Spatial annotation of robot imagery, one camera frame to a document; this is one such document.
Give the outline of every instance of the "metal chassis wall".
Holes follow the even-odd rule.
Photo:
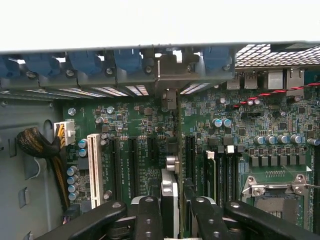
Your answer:
[[[54,133],[49,121],[53,124],[61,117],[52,102],[0,99],[0,104],[1,239],[29,240],[61,225],[62,209],[50,167],[37,177],[25,179],[25,165],[33,158],[19,149],[15,137],[26,128],[38,127],[51,141]],[[20,208],[18,193],[24,188],[28,199]]]

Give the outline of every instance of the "power connector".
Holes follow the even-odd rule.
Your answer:
[[[76,143],[76,131],[75,131],[75,122],[74,121],[61,121],[61,122],[55,122],[53,124],[54,126],[54,132],[56,132],[56,129],[60,125],[60,127],[64,127],[64,146],[68,145],[74,145]]]

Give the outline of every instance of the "cable bundle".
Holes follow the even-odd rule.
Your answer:
[[[52,143],[36,127],[27,128],[17,135],[17,144],[22,151],[33,157],[47,159],[51,164],[59,191],[62,210],[66,211],[69,207],[66,170],[60,156],[61,148],[64,146],[63,139],[63,126],[56,128],[55,138]]]

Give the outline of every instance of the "motherboard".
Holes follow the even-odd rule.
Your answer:
[[[197,196],[221,207],[242,200],[312,231],[314,192],[297,183],[314,183],[319,91],[255,98],[261,92],[222,84],[177,93],[175,110],[152,96],[64,102],[76,141],[66,147],[68,184],[76,183],[69,199],[82,213],[92,208],[87,136],[98,134],[104,201],[160,196],[167,156],[181,152],[177,179],[190,179]]]

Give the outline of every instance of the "white pci slot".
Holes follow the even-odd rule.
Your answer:
[[[103,179],[102,179],[102,161],[100,149],[100,135],[90,134],[87,136],[88,158],[89,158],[89,176],[91,191],[91,207],[98,207],[103,202]]]

